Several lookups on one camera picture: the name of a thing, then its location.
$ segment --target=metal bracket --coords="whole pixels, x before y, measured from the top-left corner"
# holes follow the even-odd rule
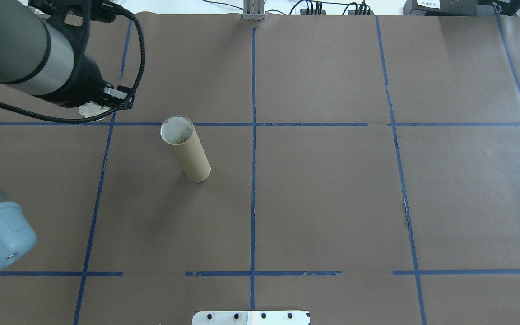
[[[307,311],[197,312],[192,325],[310,325]]]
[[[264,20],[264,0],[244,0],[244,20]]]

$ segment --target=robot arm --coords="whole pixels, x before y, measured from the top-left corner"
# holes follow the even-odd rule
[[[120,103],[127,94],[103,80],[85,46],[92,18],[111,22],[125,9],[107,0],[32,4],[51,17],[44,20],[16,0],[0,0],[0,83],[62,107]],[[82,25],[64,24],[68,13],[83,16]]]
[[[60,119],[4,103],[0,108],[62,123],[85,123],[131,108],[145,62],[142,29],[133,14],[107,0],[30,0],[30,5],[50,17],[41,19],[16,0],[0,0],[0,83],[62,107],[93,102],[110,109],[85,119]],[[68,13],[81,16],[82,25],[64,24]],[[97,64],[85,54],[85,46],[90,21],[109,23],[117,14],[135,23],[141,62],[132,88],[116,90],[103,80]],[[20,206],[0,188],[0,271],[30,251],[36,238]]]

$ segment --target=black cable bundle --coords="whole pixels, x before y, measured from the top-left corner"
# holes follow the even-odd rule
[[[335,2],[323,2],[323,1],[314,1],[311,0],[300,0],[297,3],[294,4],[294,6],[290,9],[290,13],[292,14],[294,11],[294,8],[296,8],[299,4],[302,2],[306,2],[306,14],[322,14],[322,5],[323,4],[337,4]]]
[[[349,3],[346,8],[344,8],[344,11],[342,12],[342,14],[345,14],[346,11],[348,10],[348,8],[350,6],[354,5],[354,14],[355,15],[370,15],[370,6],[368,6],[366,3],[365,3],[365,0],[363,0],[363,2],[361,4],[357,4],[356,2],[351,2]]]

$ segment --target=paper towel tube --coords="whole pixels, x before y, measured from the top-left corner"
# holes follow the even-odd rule
[[[159,133],[190,181],[208,178],[210,163],[192,121],[180,115],[172,116],[162,123]]]

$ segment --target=table surface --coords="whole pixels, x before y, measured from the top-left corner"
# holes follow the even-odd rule
[[[139,19],[131,111],[0,110],[0,185],[38,235],[0,274],[0,324],[520,324],[520,19]],[[138,67],[128,26],[93,24],[114,84]],[[202,183],[159,137],[172,115],[196,124]]]

